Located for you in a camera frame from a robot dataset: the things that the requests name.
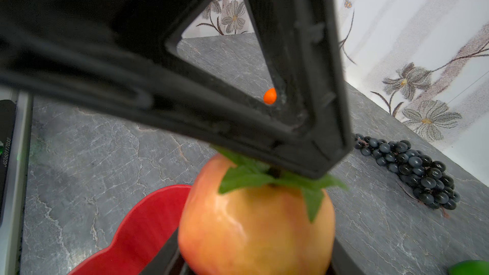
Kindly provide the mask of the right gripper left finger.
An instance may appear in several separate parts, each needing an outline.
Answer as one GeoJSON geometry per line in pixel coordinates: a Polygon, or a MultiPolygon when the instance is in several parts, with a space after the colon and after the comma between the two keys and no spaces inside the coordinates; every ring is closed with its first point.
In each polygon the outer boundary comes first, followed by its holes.
{"type": "Polygon", "coordinates": [[[139,275],[191,275],[178,246],[178,229],[139,275]]]}

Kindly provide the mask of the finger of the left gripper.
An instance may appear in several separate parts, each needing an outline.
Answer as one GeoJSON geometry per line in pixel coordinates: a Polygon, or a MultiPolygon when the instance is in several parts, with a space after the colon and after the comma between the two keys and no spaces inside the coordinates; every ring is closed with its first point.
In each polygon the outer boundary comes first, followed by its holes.
{"type": "Polygon", "coordinates": [[[178,55],[212,0],[1,0],[1,83],[319,179],[352,149],[334,0],[244,0],[268,106],[178,55]]]}

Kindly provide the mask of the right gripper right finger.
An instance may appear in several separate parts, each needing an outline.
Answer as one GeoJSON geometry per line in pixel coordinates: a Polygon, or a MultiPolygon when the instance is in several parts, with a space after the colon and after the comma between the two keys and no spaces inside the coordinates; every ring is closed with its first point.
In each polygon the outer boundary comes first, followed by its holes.
{"type": "Polygon", "coordinates": [[[336,238],[326,275],[365,275],[336,238]]]}

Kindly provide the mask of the red flower-shaped bowl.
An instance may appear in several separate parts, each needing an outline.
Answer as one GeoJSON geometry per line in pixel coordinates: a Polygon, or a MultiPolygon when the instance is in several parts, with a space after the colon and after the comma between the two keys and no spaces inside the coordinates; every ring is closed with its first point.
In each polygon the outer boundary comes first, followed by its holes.
{"type": "Polygon", "coordinates": [[[110,245],[85,259],[71,274],[139,274],[178,228],[189,185],[164,187],[128,212],[110,245]]]}

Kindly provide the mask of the red strawberry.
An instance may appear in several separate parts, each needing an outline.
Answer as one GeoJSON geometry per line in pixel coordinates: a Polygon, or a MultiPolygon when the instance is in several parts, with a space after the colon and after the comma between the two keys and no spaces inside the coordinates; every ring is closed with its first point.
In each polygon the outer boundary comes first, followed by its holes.
{"type": "Polygon", "coordinates": [[[344,183],[219,147],[189,192],[180,253],[196,274],[325,274],[336,231],[329,187],[344,183]]]}

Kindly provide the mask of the green pepper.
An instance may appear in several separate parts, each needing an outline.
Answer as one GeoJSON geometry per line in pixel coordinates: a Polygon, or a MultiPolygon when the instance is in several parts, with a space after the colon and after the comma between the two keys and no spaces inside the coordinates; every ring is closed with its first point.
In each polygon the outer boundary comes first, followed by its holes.
{"type": "Polygon", "coordinates": [[[448,270],[449,275],[489,275],[489,263],[483,260],[459,262],[448,270]]]}

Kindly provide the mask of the black grape bunch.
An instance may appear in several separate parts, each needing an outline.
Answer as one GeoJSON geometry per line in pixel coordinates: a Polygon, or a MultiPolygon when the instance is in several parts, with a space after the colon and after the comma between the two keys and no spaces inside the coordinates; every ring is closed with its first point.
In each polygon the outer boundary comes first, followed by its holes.
{"type": "Polygon", "coordinates": [[[461,196],[455,190],[455,181],[447,173],[442,161],[414,150],[408,140],[386,141],[356,133],[354,149],[395,174],[403,191],[432,210],[455,210],[461,196]]]}

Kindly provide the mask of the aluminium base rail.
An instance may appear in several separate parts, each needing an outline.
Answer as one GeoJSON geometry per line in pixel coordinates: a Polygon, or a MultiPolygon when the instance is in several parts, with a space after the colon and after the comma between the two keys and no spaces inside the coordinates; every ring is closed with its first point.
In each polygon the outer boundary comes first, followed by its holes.
{"type": "Polygon", "coordinates": [[[19,274],[33,97],[1,87],[1,274],[19,274]]]}

